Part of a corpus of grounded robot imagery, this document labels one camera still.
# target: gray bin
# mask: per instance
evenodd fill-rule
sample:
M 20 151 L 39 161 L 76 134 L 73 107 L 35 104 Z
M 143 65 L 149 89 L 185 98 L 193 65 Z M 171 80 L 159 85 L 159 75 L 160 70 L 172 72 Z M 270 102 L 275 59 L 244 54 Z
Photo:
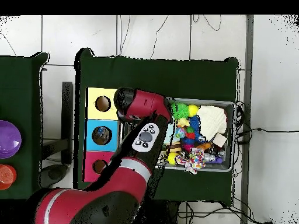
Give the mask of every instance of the gray bin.
M 194 104 L 197 106 L 216 106 L 221 107 L 225 110 L 227 114 L 227 130 L 223 134 L 227 138 L 224 144 L 225 155 L 222 157 L 223 162 L 221 164 L 206 164 L 206 166 L 201 171 L 209 172 L 228 172 L 232 169 L 234 163 L 234 153 L 235 153 L 235 120 L 237 119 L 237 105 L 230 101 L 214 101 L 214 100 L 192 100 L 192 99 L 181 99 L 181 98 L 167 98 L 172 104 L 173 102 L 181 102 L 186 105 Z M 160 163 L 156 167 L 161 167 L 165 163 Z M 185 168 L 181 165 L 170 165 L 167 163 L 165 165 L 166 169 L 174 170 L 184 170 Z

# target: red robot arm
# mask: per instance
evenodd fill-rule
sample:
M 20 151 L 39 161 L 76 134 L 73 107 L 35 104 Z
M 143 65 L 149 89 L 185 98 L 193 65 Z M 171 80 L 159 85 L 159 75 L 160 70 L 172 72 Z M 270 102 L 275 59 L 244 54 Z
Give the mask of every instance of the red robot arm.
M 159 94 L 121 87 L 118 116 L 140 120 L 122 141 L 99 179 L 85 190 L 38 192 L 33 224 L 131 224 L 158 160 L 171 108 Z

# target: pink panel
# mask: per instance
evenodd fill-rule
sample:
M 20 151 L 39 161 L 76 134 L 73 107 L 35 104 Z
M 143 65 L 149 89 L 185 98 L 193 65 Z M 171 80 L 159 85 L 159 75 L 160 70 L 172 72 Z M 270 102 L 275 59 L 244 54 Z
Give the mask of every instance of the pink panel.
M 104 160 L 105 162 L 109 163 L 113 154 L 114 152 L 110 151 L 86 151 L 84 182 L 96 181 L 100 174 L 97 174 L 93 171 L 93 163 L 96 160 Z

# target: table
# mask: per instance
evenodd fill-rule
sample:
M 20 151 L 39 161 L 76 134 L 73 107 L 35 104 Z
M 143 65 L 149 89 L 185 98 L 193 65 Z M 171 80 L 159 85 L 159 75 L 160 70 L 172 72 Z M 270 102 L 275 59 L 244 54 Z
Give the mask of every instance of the table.
M 89 48 L 81 49 L 75 59 L 74 188 L 83 189 L 85 89 L 138 88 L 167 97 L 223 100 L 234 102 L 238 60 L 172 61 L 134 59 L 121 56 L 95 57 Z M 154 199 L 171 201 L 221 201 L 231 205 L 232 171 L 200 171 L 196 175 L 165 170 Z
M 18 153 L 0 159 L 0 164 L 12 165 L 17 171 L 16 181 L 0 191 L 0 199 L 25 200 L 40 188 L 40 70 L 47 60 L 45 52 L 30 58 L 0 56 L 0 119 L 15 124 L 22 136 Z

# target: yellow plush ball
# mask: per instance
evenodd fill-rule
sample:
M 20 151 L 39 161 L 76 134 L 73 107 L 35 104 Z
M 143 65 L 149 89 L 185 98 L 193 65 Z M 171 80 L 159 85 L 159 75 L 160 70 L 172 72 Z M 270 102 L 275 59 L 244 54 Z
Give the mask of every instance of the yellow plush ball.
M 195 105 L 189 105 L 188 108 L 189 108 L 189 117 L 193 117 L 194 115 L 196 115 L 197 111 L 199 110 L 199 107 Z
M 175 165 L 175 157 L 179 155 L 176 152 L 170 152 L 167 158 L 167 161 L 170 165 Z

